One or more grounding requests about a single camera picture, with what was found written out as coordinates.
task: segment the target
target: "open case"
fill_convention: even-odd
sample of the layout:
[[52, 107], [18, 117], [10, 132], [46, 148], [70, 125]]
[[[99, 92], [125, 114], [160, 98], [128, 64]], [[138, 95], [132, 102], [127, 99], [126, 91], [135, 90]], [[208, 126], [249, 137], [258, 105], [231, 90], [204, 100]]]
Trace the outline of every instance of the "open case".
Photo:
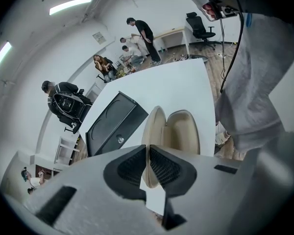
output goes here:
[[136, 101], [119, 92], [86, 133], [88, 156], [120, 149], [147, 116]]

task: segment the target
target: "white table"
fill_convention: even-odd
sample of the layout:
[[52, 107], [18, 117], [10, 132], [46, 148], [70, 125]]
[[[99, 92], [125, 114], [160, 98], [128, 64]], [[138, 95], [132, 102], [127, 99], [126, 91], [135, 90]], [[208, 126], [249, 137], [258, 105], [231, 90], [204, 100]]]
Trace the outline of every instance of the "white table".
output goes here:
[[170, 36], [172, 34], [176, 34], [176, 33], [180, 33], [180, 32], [182, 32], [182, 34], [183, 34], [187, 54], [190, 55], [189, 43], [187, 41], [187, 37], [186, 37], [186, 34], [185, 34], [185, 27], [173, 28], [173, 29], [170, 29], [168, 31], [162, 32], [161, 34], [156, 35], [154, 37], [154, 40], [157, 39], [157, 38], [167, 37], [167, 36]]
[[[84, 141], [86, 132], [119, 91], [134, 99], [149, 114], [157, 105], [162, 107], [166, 117], [178, 110], [191, 112], [198, 128], [200, 154], [214, 155], [215, 108], [202, 59], [156, 66], [108, 83], [79, 129]], [[123, 148], [141, 144], [146, 120], [125, 142]]]

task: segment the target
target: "floor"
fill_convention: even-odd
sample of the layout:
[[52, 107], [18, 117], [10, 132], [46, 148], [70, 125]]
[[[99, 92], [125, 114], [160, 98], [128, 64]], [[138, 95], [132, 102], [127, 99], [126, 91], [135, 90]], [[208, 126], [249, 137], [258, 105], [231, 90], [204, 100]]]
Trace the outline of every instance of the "floor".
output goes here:
[[[206, 65], [206, 70], [208, 73], [214, 101], [216, 101], [217, 98], [220, 96], [220, 88], [222, 84], [221, 73], [223, 69], [222, 45], [216, 44], [215, 49], [216, 50], [213, 50], [210, 47], [203, 47], [202, 50], [200, 50], [200, 44], [190, 45], [190, 54], [202, 55], [202, 56], [208, 57], [208, 61], [205, 63], [205, 65]], [[227, 68], [230, 66], [235, 49], [236, 49], [236, 45], [234, 44], [224, 45], [225, 73], [227, 71]], [[181, 55], [186, 55], [186, 54], [187, 52], [186, 52], [185, 46], [169, 48], [168, 51], [160, 53], [162, 58], [162, 64], [173, 62], [174, 58], [180, 58]], [[144, 61], [144, 63], [140, 67], [138, 67], [138, 70], [142, 71], [142, 70], [153, 67], [149, 65], [150, 62], [151, 62], [151, 57], [149, 56]], [[72, 163], [76, 163], [79, 160], [87, 158], [86, 145], [82, 139], [80, 139], [78, 149], [80, 149], [80, 152], [75, 152]], [[230, 138], [228, 142], [218, 152], [215, 153], [215, 157], [243, 160], [245, 155], [235, 151], [233, 146], [233, 140], [232, 138]]]

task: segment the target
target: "black pants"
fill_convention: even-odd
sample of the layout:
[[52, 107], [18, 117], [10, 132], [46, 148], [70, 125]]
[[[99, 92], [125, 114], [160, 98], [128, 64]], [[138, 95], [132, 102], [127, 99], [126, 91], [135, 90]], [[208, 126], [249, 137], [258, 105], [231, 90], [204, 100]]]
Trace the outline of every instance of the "black pants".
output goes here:
[[147, 37], [149, 40], [151, 40], [151, 44], [147, 43], [146, 40], [144, 39], [145, 45], [147, 50], [149, 51], [149, 54], [151, 56], [151, 59], [155, 62], [159, 62], [161, 59], [159, 57], [159, 53], [157, 52], [157, 50], [155, 49], [155, 47], [153, 46], [153, 37]]

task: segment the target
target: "person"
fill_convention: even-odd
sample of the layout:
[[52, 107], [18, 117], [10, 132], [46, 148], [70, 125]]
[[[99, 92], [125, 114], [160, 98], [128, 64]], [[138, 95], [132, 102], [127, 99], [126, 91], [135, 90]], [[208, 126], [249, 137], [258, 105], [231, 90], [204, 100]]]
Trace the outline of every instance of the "person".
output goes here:
[[125, 44], [128, 47], [135, 47], [141, 51], [144, 58], [147, 58], [147, 55], [149, 54], [146, 45], [140, 35], [137, 34], [131, 34], [130, 37], [121, 37], [120, 42], [122, 44]]
[[[55, 114], [60, 122], [67, 124], [71, 128], [73, 128], [73, 133], [75, 134], [79, 127], [81, 126], [80, 122], [75, 122], [71, 118], [64, 116], [56, 107], [53, 96], [56, 93], [61, 93], [61, 92], [71, 92], [74, 94], [78, 93], [78, 87], [74, 84], [68, 83], [68, 82], [61, 82], [58, 83], [57, 85], [54, 85], [54, 83], [50, 81], [44, 81], [42, 84], [42, 90], [44, 93], [48, 94], [48, 107], [50, 111]], [[80, 99], [85, 103], [85, 104], [91, 104], [90, 99], [87, 97], [83, 96], [82, 94], [79, 95]]]
[[106, 57], [103, 58], [102, 56], [95, 55], [94, 62], [96, 69], [98, 69], [102, 73], [107, 83], [111, 82], [111, 80], [113, 81], [116, 79], [115, 71], [112, 67], [113, 62], [111, 60]]
[[[203, 9], [213, 14], [210, 5]], [[216, 144], [225, 143], [231, 136], [235, 150], [242, 154], [284, 132], [269, 94], [294, 61], [293, 25], [258, 14], [244, 17], [237, 56], [223, 93], [215, 102], [216, 129], [223, 129], [217, 133]]]
[[23, 168], [23, 170], [21, 171], [21, 175], [24, 179], [24, 181], [28, 181], [30, 183], [30, 185], [32, 186], [32, 188], [37, 189], [39, 187], [41, 187], [43, 184], [45, 184], [46, 182], [48, 182], [47, 179], [45, 179], [45, 172], [44, 170], [39, 172], [41, 174], [40, 178], [33, 178], [31, 176], [31, 174], [27, 171], [26, 167]]
[[136, 49], [134, 47], [127, 47], [126, 45], [124, 45], [122, 47], [122, 50], [126, 53], [125, 61], [131, 59], [131, 63], [133, 64], [133, 66], [141, 65], [145, 60], [139, 49]]
[[156, 50], [156, 48], [153, 46], [153, 33], [150, 27], [148, 26], [148, 24], [141, 20], [135, 20], [134, 18], [128, 18], [126, 20], [126, 23], [128, 25], [137, 27], [139, 33], [144, 39], [147, 50], [150, 53], [150, 56], [152, 59], [151, 64], [156, 64], [156, 65], [161, 64], [159, 53]]

